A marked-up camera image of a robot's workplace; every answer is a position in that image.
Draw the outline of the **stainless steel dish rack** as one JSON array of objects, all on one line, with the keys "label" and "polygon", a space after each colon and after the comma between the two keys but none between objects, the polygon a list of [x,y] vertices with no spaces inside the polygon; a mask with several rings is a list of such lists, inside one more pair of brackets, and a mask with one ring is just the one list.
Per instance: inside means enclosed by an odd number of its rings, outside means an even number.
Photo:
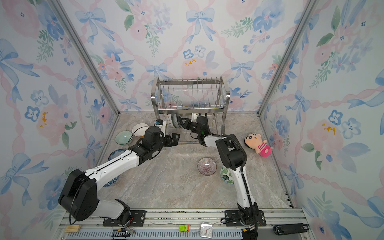
[{"label": "stainless steel dish rack", "polygon": [[[231,94],[223,77],[195,79],[164,79],[155,77],[151,88],[151,104],[157,119],[166,121],[168,114],[191,119],[192,113],[208,119],[210,131],[222,135]],[[169,128],[166,133],[181,135],[181,143],[197,144],[197,134],[183,128]]]}]

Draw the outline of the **green white patterned bowl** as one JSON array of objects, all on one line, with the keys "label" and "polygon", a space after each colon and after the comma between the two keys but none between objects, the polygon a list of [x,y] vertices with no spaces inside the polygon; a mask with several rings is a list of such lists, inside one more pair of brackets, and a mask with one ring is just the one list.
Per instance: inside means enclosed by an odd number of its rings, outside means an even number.
[{"label": "green white patterned bowl", "polygon": [[174,125],[173,125],[173,120],[172,120],[172,115],[171,114],[168,114],[167,117],[166,117],[166,123],[167,123],[167,127],[169,128],[173,128]]}]

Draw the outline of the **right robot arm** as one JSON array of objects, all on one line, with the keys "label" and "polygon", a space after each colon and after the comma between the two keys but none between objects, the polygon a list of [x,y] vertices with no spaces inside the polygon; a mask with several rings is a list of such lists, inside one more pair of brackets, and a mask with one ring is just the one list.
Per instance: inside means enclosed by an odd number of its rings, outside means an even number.
[{"label": "right robot arm", "polygon": [[212,134],[207,117],[205,116],[198,115],[195,121],[189,118],[177,117],[177,121],[183,129],[197,134],[197,139],[201,145],[214,147],[218,150],[224,167],[233,176],[240,220],[245,226],[256,226],[260,211],[249,188],[249,181],[246,175],[248,157],[237,137],[234,134]]}]

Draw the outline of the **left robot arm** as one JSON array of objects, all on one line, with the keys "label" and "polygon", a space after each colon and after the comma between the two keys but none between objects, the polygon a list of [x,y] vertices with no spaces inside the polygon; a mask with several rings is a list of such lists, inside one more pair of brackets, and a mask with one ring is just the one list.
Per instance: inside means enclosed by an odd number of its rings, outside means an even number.
[{"label": "left robot arm", "polygon": [[111,161],[86,171],[72,171],[59,196],[59,205],[77,222],[100,217],[127,225],[132,219],[130,207],[119,199],[103,200],[98,192],[124,172],[154,159],[163,148],[177,146],[179,139],[180,134],[165,135],[160,126],[149,127],[143,138]]}]

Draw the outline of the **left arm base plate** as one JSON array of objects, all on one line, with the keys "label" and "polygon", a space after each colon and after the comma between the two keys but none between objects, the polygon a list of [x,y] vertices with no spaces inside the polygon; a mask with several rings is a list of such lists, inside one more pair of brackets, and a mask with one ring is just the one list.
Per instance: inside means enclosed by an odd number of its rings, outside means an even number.
[{"label": "left arm base plate", "polygon": [[142,227],[146,213],[145,210],[124,210],[117,219],[104,218],[103,227]]}]

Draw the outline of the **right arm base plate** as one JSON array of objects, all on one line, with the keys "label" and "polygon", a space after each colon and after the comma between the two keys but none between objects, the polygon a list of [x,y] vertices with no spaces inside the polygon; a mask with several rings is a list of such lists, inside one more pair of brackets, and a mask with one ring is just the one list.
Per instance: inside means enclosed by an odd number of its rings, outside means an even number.
[{"label": "right arm base plate", "polygon": [[259,210],[258,215],[255,220],[251,220],[249,223],[246,223],[241,220],[239,211],[225,211],[225,217],[221,219],[221,223],[225,224],[227,227],[243,227],[248,228],[257,224],[257,227],[266,227],[266,217],[264,212]]}]

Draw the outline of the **dark blue flower bowl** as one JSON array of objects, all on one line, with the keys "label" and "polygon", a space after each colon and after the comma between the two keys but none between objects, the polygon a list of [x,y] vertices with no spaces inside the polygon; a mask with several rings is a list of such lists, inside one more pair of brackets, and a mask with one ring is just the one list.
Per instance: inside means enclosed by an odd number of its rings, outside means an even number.
[{"label": "dark blue flower bowl", "polygon": [[172,124],[174,128],[180,128],[178,123],[178,115],[177,114],[171,114]]}]

